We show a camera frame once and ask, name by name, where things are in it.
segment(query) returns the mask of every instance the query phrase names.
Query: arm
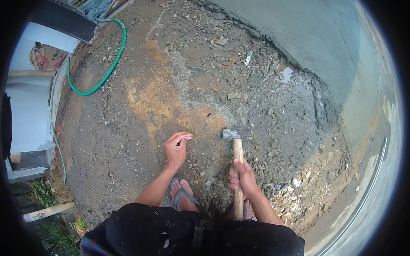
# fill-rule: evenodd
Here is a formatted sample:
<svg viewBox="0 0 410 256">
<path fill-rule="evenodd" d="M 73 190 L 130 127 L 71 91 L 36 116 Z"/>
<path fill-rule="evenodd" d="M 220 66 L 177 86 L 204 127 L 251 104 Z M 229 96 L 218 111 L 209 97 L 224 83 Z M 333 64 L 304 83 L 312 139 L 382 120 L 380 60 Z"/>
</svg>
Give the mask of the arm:
<svg viewBox="0 0 410 256">
<path fill-rule="evenodd" d="M 272 209 L 268 199 L 257 186 L 255 181 L 255 173 L 253 172 L 252 167 L 246 162 L 245 159 L 243 164 L 241 164 L 238 159 L 234 159 L 231 163 L 233 164 L 233 167 L 229 169 L 230 187 L 232 189 L 237 189 L 237 184 L 241 184 L 241 187 L 244 190 L 244 197 L 251 203 L 257 220 L 275 225 L 284 225 L 283 221 Z"/>
<path fill-rule="evenodd" d="M 167 163 L 161 173 L 134 200 L 134 203 L 159 206 L 172 177 L 187 157 L 187 142 L 192 138 L 190 133 L 176 132 L 164 143 Z"/>
</svg>

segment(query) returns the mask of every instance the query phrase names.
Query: right hand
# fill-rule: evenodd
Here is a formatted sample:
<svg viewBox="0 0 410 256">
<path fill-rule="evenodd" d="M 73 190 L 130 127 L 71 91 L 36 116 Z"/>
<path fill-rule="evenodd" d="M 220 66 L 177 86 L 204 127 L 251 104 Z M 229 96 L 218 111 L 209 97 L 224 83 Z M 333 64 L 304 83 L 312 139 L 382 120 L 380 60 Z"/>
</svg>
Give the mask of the right hand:
<svg viewBox="0 0 410 256">
<path fill-rule="evenodd" d="M 231 189 L 237 189 L 238 184 L 240 184 L 244 191 L 244 198 L 247 198 L 260 191 L 260 189 L 256 184 L 255 173 L 253 172 L 252 167 L 245 159 L 243 159 L 243 162 L 244 163 L 242 164 L 236 158 L 231 160 L 233 166 L 229 168 L 228 180 Z"/>
</svg>

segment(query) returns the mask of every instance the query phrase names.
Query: hammer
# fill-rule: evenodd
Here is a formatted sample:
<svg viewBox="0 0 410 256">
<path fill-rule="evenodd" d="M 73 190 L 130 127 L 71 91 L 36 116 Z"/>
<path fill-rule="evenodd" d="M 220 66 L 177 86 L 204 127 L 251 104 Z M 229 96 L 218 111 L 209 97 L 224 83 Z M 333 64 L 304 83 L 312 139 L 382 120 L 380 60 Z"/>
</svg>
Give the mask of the hammer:
<svg viewBox="0 0 410 256">
<path fill-rule="evenodd" d="M 252 140 L 252 131 L 245 130 L 244 128 L 232 128 L 232 129 L 222 129 L 222 140 L 233 141 L 233 158 L 237 158 L 241 163 L 243 163 L 243 150 L 242 141 Z M 233 219 L 243 220 L 244 219 L 244 191 L 241 188 L 241 184 L 237 184 L 238 188 L 233 192 Z"/>
</svg>

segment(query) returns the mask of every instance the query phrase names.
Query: green plant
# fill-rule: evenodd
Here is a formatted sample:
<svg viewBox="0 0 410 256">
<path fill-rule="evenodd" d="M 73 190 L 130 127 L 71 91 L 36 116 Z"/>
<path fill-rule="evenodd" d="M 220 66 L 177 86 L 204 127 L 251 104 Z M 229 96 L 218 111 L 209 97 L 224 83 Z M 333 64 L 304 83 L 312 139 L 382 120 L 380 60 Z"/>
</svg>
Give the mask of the green plant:
<svg viewBox="0 0 410 256">
<path fill-rule="evenodd" d="M 77 225 L 78 225 L 78 227 L 81 228 L 81 229 L 87 228 L 87 224 L 85 224 L 85 222 L 82 220 L 82 218 L 80 218 L 80 219 L 77 220 Z"/>
<path fill-rule="evenodd" d="M 66 225 L 58 218 L 49 219 L 39 225 L 41 236 L 47 237 L 48 247 L 53 247 L 53 251 L 58 255 L 78 255 L 79 240 L 70 234 Z"/>
<path fill-rule="evenodd" d="M 78 227 L 79 229 L 85 229 L 87 228 L 87 224 L 82 220 L 82 218 L 78 219 L 76 222 L 70 222 L 70 227 L 72 229 L 75 229 L 75 227 Z"/>
<path fill-rule="evenodd" d="M 39 178 L 29 181 L 28 184 L 31 187 L 32 196 L 44 205 L 44 207 L 48 208 L 58 205 L 54 194 L 51 192 L 51 181 L 46 181 L 44 178 Z"/>
<path fill-rule="evenodd" d="M 70 227 L 71 227 L 72 229 L 75 229 L 75 222 L 70 222 Z"/>
</svg>

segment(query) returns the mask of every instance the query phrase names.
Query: wooden hammer handle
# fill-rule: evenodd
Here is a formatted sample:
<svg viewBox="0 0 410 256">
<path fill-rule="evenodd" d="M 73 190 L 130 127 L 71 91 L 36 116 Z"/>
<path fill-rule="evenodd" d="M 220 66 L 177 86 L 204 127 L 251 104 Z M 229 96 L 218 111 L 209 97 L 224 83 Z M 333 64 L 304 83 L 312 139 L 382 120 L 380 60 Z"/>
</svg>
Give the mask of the wooden hammer handle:
<svg viewBox="0 0 410 256">
<path fill-rule="evenodd" d="M 237 158 L 241 163 L 243 162 L 242 156 L 244 155 L 242 150 L 242 140 L 233 140 L 233 158 Z M 238 188 L 233 191 L 233 219 L 243 220 L 244 219 L 244 191 L 242 190 L 241 184 L 237 184 Z"/>
</svg>

